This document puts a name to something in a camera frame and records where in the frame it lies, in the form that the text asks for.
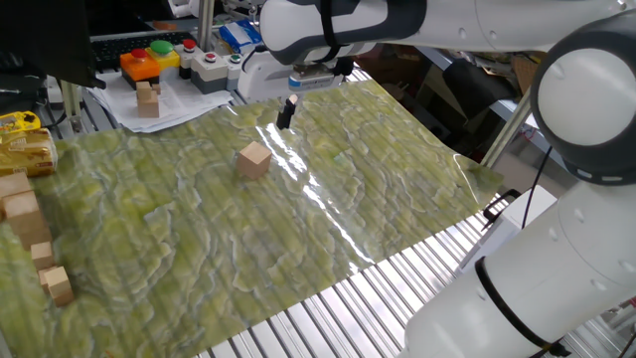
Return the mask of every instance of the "wooden cube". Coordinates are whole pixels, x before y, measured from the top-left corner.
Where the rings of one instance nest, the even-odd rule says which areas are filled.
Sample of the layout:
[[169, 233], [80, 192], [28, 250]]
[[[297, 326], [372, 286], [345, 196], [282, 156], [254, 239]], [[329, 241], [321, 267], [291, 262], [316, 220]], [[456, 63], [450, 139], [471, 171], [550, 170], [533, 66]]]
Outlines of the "wooden cube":
[[25, 173], [0, 177], [0, 212], [4, 214], [3, 198], [31, 191], [31, 184]]
[[32, 245], [50, 243], [53, 240], [51, 230], [49, 230], [48, 226], [38, 228], [25, 234], [20, 234], [19, 237], [20, 242], [22, 243], [22, 248], [26, 251], [29, 251]]
[[62, 294], [51, 294], [51, 298], [53, 299], [53, 303], [56, 305], [56, 307], [66, 306], [67, 304], [73, 302], [74, 299], [76, 299], [73, 295], [73, 291], [70, 289]]
[[40, 286], [44, 291], [44, 294], [49, 294], [49, 284], [47, 283], [47, 279], [44, 277], [44, 274], [52, 269], [57, 269], [57, 267], [45, 268], [38, 271], [38, 277], [40, 278]]
[[53, 258], [53, 247], [51, 243], [41, 243], [31, 246], [31, 260], [37, 270], [52, 268], [56, 265]]
[[256, 142], [252, 142], [238, 154], [237, 169], [240, 173], [255, 180], [269, 169], [270, 161], [271, 151]]
[[152, 87], [148, 82], [137, 83], [137, 100], [149, 100], [152, 94]]
[[157, 92], [152, 90], [149, 99], [137, 98], [137, 110], [141, 118], [158, 118], [159, 117], [159, 98]]
[[3, 199], [7, 220], [13, 233], [20, 236], [47, 227], [33, 191]]
[[67, 276], [67, 271], [63, 268], [54, 268], [44, 273], [44, 278], [49, 286], [51, 296], [60, 296], [71, 289], [71, 282]]

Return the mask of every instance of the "green mat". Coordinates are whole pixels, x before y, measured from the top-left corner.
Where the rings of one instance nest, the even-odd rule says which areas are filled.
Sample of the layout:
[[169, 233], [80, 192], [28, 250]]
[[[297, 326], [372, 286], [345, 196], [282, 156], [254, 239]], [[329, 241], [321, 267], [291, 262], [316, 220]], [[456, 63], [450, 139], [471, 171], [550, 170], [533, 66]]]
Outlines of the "green mat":
[[[18, 357], [187, 357], [477, 212], [499, 175], [375, 82], [220, 108], [154, 134], [58, 143], [32, 180], [76, 301], [55, 308], [0, 226], [0, 329]], [[238, 151], [269, 147], [251, 181]]]

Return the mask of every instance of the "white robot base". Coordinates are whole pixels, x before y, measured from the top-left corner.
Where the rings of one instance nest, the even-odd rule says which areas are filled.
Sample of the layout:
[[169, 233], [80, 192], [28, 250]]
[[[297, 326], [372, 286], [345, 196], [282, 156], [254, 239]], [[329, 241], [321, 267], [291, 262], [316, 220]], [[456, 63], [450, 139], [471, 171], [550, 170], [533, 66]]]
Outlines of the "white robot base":
[[[535, 334], [556, 342], [636, 295], [635, 210], [636, 185], [581, 182], [487, 257], [488, 275]], [[528, 358], [541, 350], [504, 317], [475, 269], [424, 308], [408, 323], [399, 358]]]

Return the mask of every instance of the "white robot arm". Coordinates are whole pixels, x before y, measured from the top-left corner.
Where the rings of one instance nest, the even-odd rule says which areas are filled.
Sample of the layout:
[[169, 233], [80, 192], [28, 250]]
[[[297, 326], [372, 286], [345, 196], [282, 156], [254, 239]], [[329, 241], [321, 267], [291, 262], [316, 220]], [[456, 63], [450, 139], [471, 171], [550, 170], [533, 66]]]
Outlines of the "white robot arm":
[[[268, 53], [260, 56], [271, 67], [263, 65], [267, 61], [246, 66], [253, 73], [288, 69], [278, 74], [284, 82], [308, 68], [311, 76], [326, 79], [339, 57], [362, 53], [375, 42], [549, 51], [532, 86], [533, 113], [581, 182], [427, 303], [408, 323], [400, 358], [527, 358], [542, 350], [566, 356], [554, 342], [636, 295], [633, 5], [622, 0], [265, 3], [260, 28]], [[326, 86], [309, 82], [298, 89], [336, 86], [339, 79], [331, 78], [335, 82]]]

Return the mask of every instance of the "black cable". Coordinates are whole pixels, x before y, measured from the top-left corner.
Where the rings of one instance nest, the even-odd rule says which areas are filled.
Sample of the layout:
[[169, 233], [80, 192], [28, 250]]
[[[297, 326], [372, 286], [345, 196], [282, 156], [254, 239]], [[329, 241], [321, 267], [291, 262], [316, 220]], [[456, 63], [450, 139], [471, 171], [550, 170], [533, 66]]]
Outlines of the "black cable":
[[524, 214], [524, 221], [521, 225], [521, 229], [524, 230], [526, 228], [526, 220], [528, 220], [528, 212], [530, 211], [530, 203], [533, 201], [533, 195], [535, 194], [535, 188], [537, 187], [537, 183], [539, 183], [539, 178], [541, 177], [541, 173], [544, 171], [544, 167], [546, 163], [548, 163], [548, 158], [550, 158], [550, 153], [553, 151], [553, 148], [548, 148], [546, 152], [546, 156], [544, 157], [544, 161], [541, 162], [541, 166], [539, 167], [539, 171], [537, 172], [537, 176], [535, 177], [535, 182], [533, 183], [533, 187], [530, 190], [530, 196], [528, 197], [528, 205], [526, 205], [526, 213]]
[[636, 340], [636, 332], [634, 332], [634, 334], [632, 334], [632, 337], [629, 338], [629, 342], [627, 342], [627, 345], [625, 346], [623, 351], [620, 352], [620, 355], [618, 356], [618, 358], [623, 358], [625, 356], [625, 354], [627, 354], [627, 351], [629, 350], [629, 348], [634, 343], [634, 340]]

